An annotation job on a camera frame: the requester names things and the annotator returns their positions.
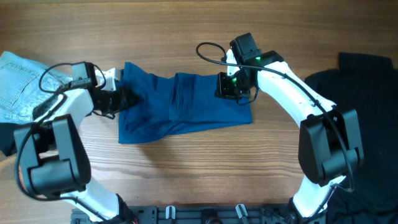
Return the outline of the blue polo shirt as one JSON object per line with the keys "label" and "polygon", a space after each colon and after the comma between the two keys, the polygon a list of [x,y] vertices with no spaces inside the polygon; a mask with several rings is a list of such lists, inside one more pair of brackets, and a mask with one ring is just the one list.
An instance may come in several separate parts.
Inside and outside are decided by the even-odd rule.
{"label": "blue polo shirt", "polygon": [[119,114],[119,143],[140,144],[168,135],[252,123],[249,105],[215,97],[217,75],[176,73],[164,78],[127,62],[121,84],[139,96]]}

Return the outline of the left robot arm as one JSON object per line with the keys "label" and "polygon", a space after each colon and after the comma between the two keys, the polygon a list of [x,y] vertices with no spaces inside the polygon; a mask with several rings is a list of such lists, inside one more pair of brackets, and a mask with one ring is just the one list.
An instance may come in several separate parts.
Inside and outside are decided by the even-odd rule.
{"label": "left robot arm", "polygon": [[109,119],[139,102],[117,74],[103,75],[89,62],[70,63],[72,80],[52,91],[56,99],[33,123],[14,131],[17,147],[14,176],[20,191],[41,202],[65,201],[88,216],[89,223],[138,223],[116,193],[91,176],[90,161],[78,134],[83,119],[94,113]]}

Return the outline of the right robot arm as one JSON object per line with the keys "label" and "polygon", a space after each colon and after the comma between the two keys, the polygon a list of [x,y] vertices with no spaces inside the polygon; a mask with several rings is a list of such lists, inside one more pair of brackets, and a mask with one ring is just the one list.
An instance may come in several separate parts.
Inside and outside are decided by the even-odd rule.
{"label": "right robot arm", "polygon": [[354,191],[353,172],[364,161],[356,110],[340,108],[321,96],[277,52],[260,50],[250,33],[232,40],[220,63],[227,70],[218,75],[218,98],[243,106],[262,91],[299,127],[298,162],[304,177],[285,210],[275,214],[286,223],[323,218],[336,190]]}

